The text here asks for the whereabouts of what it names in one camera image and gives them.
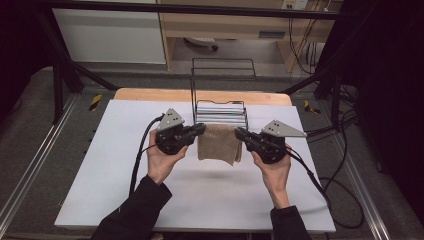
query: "person's right hand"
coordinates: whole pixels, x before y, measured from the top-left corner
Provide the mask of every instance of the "person's right hand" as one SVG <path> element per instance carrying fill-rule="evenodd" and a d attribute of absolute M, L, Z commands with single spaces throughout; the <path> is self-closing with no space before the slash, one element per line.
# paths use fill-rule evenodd
<path fill-rule="evenodd" d="M 286 185 L 291 166 L 290 156 L 286 154 L 283 159 L 273 164 L 263 163 L 256 152 L 252 152 L 252 156 L 255 165 L 262 171 L 262 179 L 271 195 L 275 208 L 289 207 Z"/>

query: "white cabinet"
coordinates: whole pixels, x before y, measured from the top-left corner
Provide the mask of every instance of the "white cabinet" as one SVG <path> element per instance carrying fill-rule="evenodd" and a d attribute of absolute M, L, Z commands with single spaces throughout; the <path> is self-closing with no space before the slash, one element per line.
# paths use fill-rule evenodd
<path fill-rule="evenodd" d="M 154 0 L 108 1 L 156 3 Z M 157 13 L 53 11 L 75 61 L 165 64 Z"/>

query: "person's left hand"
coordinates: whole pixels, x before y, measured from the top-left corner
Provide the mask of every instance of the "person's left hand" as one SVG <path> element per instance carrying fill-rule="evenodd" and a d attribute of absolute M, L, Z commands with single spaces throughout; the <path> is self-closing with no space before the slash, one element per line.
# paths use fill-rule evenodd
<path fill-rule="evenodd" d="M 155 145 L 156 130 L 150 131 L 149 146 Z M 185 157 L 188 146 L 184 146 L 175 155 L 166 155 L 157 146 L 147 149 L 147 175 L 157 184 L 160 185 L 169 176 L 180 159 Z"/>

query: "floor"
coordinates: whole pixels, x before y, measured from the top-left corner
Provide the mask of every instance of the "floor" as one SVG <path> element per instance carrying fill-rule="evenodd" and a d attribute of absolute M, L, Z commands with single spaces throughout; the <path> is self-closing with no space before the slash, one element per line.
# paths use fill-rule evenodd
<path fill-rule="evenodd" d="M 173 69 L 168 71 L 163 66 L 135 65 L 91 65 L 98 75 L 108 81 L 124 87 L 147 88 L 188 88 L 191 59 L 193 57 L 237 57 L 251 58 L 255 63 L 258 78 L 255 81 L 240 80 L 202 80 L 199 88 L 275 92 L 293 86 L 306 78 L 308 74 L 299 70 L 287 73 L 284 61 L 278 55 L 276 44 L 270 41 L 218 40 L 219 50 L 213 52 L 207 48 L 193 46 L 179 39 L 176 45 Z M 0 153 L 2 171 L 0 172 L 0 238 L 1 239 L 79 239 L 87 238 L 92 231 L 69 231 L 59 229 L 53 222 L 60 210 L 60 203 L 72 185 L 79 165 L 84 159 L 85 151 L 90 146 L 90 139 L 101 121 L 102 114 L 114 93 L 100 88 L 88 79 L 82 94 L 69 94 L 67 99 L 74 101 L 74 107 L 66 122 L 61 126 L 60 134 L 51 141 L 46 155 L 41 156 L 41 163 L 34 164 L 34 156 L 49 131 L 55 130 L 53 119 L 52 75 L 47 69 L 33 76 L 28 85 L 20 107 L 0 124 Z M 330 101 L 315 100 L 311 94 L 315 84 L 302 89 L 291 96 L 297 106 L 299 116 L 305 129 L 318 129 L 328 126 L 327 113 Z M 96 94 L 102 94 L 102 100 L 95 111 L 88 111 Z M 305 100 L 310 107 L 319 110 L 305 111 Z M 342 104 L 342 110 L 349 109 Z M 348 156 L 360 175 L 370 195 L 378 217 L 389 237 L 376 236 L 373 222 L 366 219 L 357 229 L 336 226 L 337 232 L 329 234 L 330 239 L 424 239 L 423 226 L 399 192 L 389 175 L 379 173 L 376 161 L 364 138 L 360 124 L 352 125 L 346 131 Z M 341 159 L 340 135 L 310 142 L 309 147 L 319 176 L 330 176 Z M 345 165 L 338 180 L 347 186 L 357 197 L 360 194 L 352 182 L 352 165 Z M 27 176 L 28 169 L 34 171 L 28 180 L 28 188 L 19 195 L 14 192 L 22 176 Z M 329 189 L 329 196 L 334 202 L 333 217 L 348 225 L 355 225 L 360 219 L 360 212 L 355 201 L 339 186 Z M 11 205 L 11 196 L 17 196 L 17 203 Z M 326 239 L 326 236 L 314 235 L 314 239 Z"/>

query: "hand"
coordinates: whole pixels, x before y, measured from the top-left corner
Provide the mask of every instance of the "hand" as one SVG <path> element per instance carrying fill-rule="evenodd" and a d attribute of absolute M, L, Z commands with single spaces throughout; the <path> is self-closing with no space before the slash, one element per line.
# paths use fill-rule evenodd
<path fill-rule="evenodd" d="M 286 185 L 291 166 L 290 156 L 286 154 L 283 159 L 273 164 L 263 163 L 256 152 L 252 152 L 252 156 L 255 165 L 262 171 L 262 179 L 271 195 L 275 208 L 289 207 Z"/>
<path fill-rule="evenodd" d="M 150 131 L 149 146 L 155 145 L 156 130 Z M 166 155 L 157 146 L 147 149 L 147 175 L 157 184 L 160 185 L 169 176 L 180 159 L 185 157 L 188 146 L 184 146 L 175 155 Z"/>

